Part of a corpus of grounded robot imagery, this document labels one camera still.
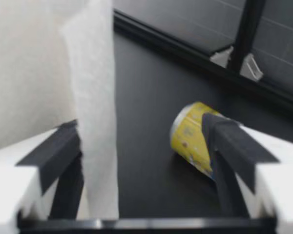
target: metal bracket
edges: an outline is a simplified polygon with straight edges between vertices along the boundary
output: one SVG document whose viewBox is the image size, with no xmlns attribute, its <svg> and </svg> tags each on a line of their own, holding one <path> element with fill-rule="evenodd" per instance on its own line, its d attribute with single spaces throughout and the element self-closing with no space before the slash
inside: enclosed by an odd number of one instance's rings
<svg viewBox="0 0 293 234">
<path fill-rule="evenodd" d="M 253 54 L 248 54 L 244 58 L 240 74 L 256 82 L 259 81 L 264 75 L 259 69 Z"/>
<path fill-rule="evenodd" d="M 229 49 L 216 52 L 210 57 L 210 61 L 213 63 L 216 63 L 217 65 L 226 68 L 231 56 L 231 53 L 233 52 L 233 46 L 231 46 Z"/>
</svg>

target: paper towel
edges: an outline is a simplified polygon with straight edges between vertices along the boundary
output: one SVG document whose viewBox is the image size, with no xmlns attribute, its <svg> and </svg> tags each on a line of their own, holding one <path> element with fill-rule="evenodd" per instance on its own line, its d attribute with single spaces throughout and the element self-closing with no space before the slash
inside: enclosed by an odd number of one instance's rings
<svg viewBox="0 0 293 234">
<path fill-rule="evenodd" d="M 118 218 L 113 8 L 93 0 L 63 29 L 92 217 Z"/>
<path fill-rule="evenodd" d="M 112 3 L 76 2 L 0 0 L 0 147 L 70 121 L 76 109 L 90 216 L 114 219 Z"/>
<path fill-rule="evenodd" d="M 76 118 L 66 48 L 40 0 L 0 0 L 0 148 Z"/>
</svg>

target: black metal frame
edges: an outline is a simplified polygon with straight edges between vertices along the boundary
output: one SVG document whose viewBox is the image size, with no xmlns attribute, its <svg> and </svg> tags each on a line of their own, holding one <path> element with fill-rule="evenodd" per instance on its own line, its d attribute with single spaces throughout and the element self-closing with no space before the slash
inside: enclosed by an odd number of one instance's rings
<svg viewBox="0 0 293 234">
<path fill-rule="evenodd" d="M 120 219 L 117 221 L 23 221 L 21 234 L 274 234 L 273 219 L 189 218 Z"/>
<path fill-rule="evenodd" d="M 240 73 L 244 58 L 251 52 L 265 3 L 266 0 L 247 0 L 245 3 L 234 50 L 228 63 L 228 68 L 237 73 Z"/>
<path fill-rule="evenodd" d="M 247 186 L 251 187 L 252 183 L 249 182 L 249 177 L 253 174 L 243 174 L 243 170 L 246 167 L 252 170 L 254 164 L 259 161 L 277 162 L 276 159 L 268 152 L 263 151 L 263 148 L 233 121 L 209 114 L 204 115 L 203 133 L 208 143 L 211 158 L 217 167 L 214 168 L 215 179 L 224 217 L 75 221 L 83 187 L 81 154 L 79 153 L 79 144 L 76 144 L 76 142 L 79 142 L 79 138 L 74 124 L 65 124 L 18 164 L 19 166 L 38 166 L 41 182 L 48 181 L 48 185 L 51 185 L 60 176 L 49 220 L 19 219 L 20 233 L 274 234 L 276 227 L 274 218 L 249 219 L 233 171 L 238 172 Z M 241 147 L 244 148 L 245 146 L 252 150 L 241 151 Z M 69 152 L 64 149 L 70 149 L 72 154 L 67 156 Z M 250 154 L 253 155 L 254 152 L 263 156 L 264 159 L 262 157 L 250 157 Z"/>
<path fill-rule="evenodd" d="M 84 185 L 81 155 L 76 121 L 72 121 L 16 164 L 38 167 L 42 194 L 59 179 L 49 219 L 76 218 Z"/>
<path fill-rule="evenodd" d="M 244 56 L 251 50 L 263 7 L 264 0 L 246 2 L 229 64 L 232 70 L 212 63 L 198 48 L 117 10 L 114 11 L 114 30 L 166 58 L 205 74 L 207 78 L 217 80 L 223 88 L 257 100 L 266 108 L 293 118 L 293 94 L 281 87 L 272 86 L 265 79 L 254 82 L 237 72 L 241 69 Z"/>
</svg>

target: can label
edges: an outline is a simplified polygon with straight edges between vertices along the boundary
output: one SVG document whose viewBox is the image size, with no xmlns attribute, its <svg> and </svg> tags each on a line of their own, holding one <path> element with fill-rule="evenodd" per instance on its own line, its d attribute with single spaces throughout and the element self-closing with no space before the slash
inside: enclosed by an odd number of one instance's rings
<svg viewBox="0 0 293 234">
<path fill-rule="evenodd" d="M 213 178 L 209 152 L 202 134 L 202 116 L 205 113 L 220 115 L 201 102 L 185 107 L 172 126 L 170 145 L 200 172 Z"/>
</svg>

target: black table surface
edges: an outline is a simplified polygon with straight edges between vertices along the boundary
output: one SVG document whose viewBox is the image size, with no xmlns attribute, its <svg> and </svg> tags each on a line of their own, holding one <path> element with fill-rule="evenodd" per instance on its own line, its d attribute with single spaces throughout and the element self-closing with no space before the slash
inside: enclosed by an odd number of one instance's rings
<svg viewBox="0 0 293 234">
<path fill-rule="evenodd" d="M 201 101 L 248 127 L 293 142 L 293 120 L 115 35 L 121 218 L 221 216 L 214 183 L 171 150 L 170 127 Z"/>
</svg>

